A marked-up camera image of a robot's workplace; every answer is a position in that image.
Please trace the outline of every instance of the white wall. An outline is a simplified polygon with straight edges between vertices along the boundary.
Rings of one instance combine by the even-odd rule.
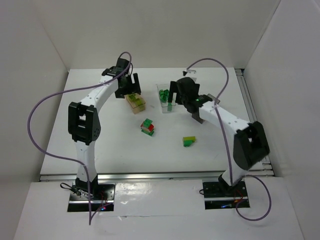
[[[112,66],[124,50],[136,67],[187,67],[211,56],[244,68],[279,1],[33,0],[70,69]]]
[[[0,238],[10,240],[44,158],[29,141],[28,114],[40,98],[63,88],[67,70],[29,1],[0,2],[0,34]],[[58,102],[45,104],[33,119],[43,147]]]
[[[320,0],[282,0],[244,75],[304,237],[319,239]]]

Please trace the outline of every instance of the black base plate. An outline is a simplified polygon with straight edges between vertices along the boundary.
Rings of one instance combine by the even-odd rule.
[[[225,192],[220,188],[219,182],[203,182],[204,206],[209,209],[234,209],[237,202],[238,208],[250,208],[246,184],[240,181],[232,190]]]
[[[96,194],[93,199],[91,199],[91,209],[96,211],[100,206],[110,203],[110,205],[102,208],[101,212],[113,212],[114,210],[114,199],[115,199],[115,184],[99,184],[96,187]],[[68,212],[88,212],[88,199],[84,196],[78,196],[73,192],[70,192]]]

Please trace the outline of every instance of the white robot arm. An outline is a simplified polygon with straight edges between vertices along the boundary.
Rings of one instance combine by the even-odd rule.
[[[98,114],[107,99],[115,93],[116,98],[124,98],[124,95],[141,94],[138,74],[126,74],[117,80],[109,82],[115,76],[122,73],[130,64],[129,61],[118,58],[116,66],[107,68],[102,73],[99,84],[80,102],[71,102],[68,107],[68,132],[75,141],[77,159],[83,162],[89,174],[90,192],[95,195],[98,186],[98,174],[95,167],[95,143],[101,132]],[[78,190],[88,191],[87,175],[83,166],[79,166],[75,180]]]
[[[112,79],[112,76],[102,76],[99,83],[107,82]],[[96,109],[97,115],[100,112],[101,107],[105,104],[107,99],[119,88],[118,81],[112,81],[107,83],[106,85],[99,86],[93,89],[89,95],[87,95],[84,99],[80,101],[82,106],[85,107],[93,107]],[[80,119],[86,121],[87,116],[83,115]],[[97,126],[93,129],[93,135],[98,138],[100,134],[100,126]],[[88,169],[89,172],[89,180],[92,182],[97,177],[97,171],[95,167],[95,143],[93,140],[89,145],[86,145],[83,141],[76,141],[76,155],[77,159],[83,162]],[[80,181],[87,182],[87,175],[85,169],[80,165],[76,178]]]
[[[228,191],[254,164],[269,154],[269,145],[260,122],[250,123],[239,119],[219,105],[215,106],[213,98],[208,95],[199,95],[199,88],[200,85],[190,77],[171,81],[168,102],[172,102],[173,94],[176,93],[175,102],[184,105],[194,119],[200,123],[206,120],[220,128],[215,109],[217,108],[226,135],[231,138],[228,145],[230,152],[233,153],[230,159],[231,166],[219,177],[221,187]]]

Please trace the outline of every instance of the stacked blocks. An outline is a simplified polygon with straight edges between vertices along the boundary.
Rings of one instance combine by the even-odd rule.
[[[160,101],[162,103],[166,103],[168,101],[168,97],[169,97],[169,90],[160,90],[159,91],[159,97],[160,97]]]
[[[189,147],[196,141],[196,137],[195,136],[185,136],[185,137],[183,137],[182,141],[183,141],[184,147]]]
[[[141,124],[141,132],[152,136],[155,133],[155,127],[151,124],[152,120],[146,118]]]

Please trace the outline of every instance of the white platform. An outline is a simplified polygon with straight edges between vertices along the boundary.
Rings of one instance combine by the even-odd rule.
[[[183,68],[137,68],[146,110],[134,115],[125,99],[114,94],[102,107],[99,119],[101,134],[95,145],[96,170],[111,173],[160,173],[225,171],[227,154],[221,130],[205,122],[200,124],[183,106],[178,112],[161,111],[156,84],[167,84],[182,78]],[[197,83],[201,94],[217,96],[226,81],[222,68],[196,68]],[[103,69],[72,69],[65,89],[79,88],[98,83]],[[233,68],[228,68],[229,85],[220,98],[220,105],[238,116],[249,120],[244,99]],[[68,105],[78,102],[90,90],[67,93],[62,96],[47,150],[50,153],[76,157],[76,149],[68,133]],[[153,120],[155,134],[143,134],[141,123]],[[185,148],[182,138],[196,136],[196,143]],[[261,163],[254,169],[263,169]],[[42,175],[76,174],[78,164],[45,156]]]
[[[200,180],[142,181],[116,186],[114,212],[68,213],[70,192],[59,182],[30,186],[14,240],[303,240],[284,180],[261,178],[270,190],[272,209],[265,219],[249,222],[234,209],[205,210]],[[250,218],[268,208],[267,194],[255,179],[246,179]]]

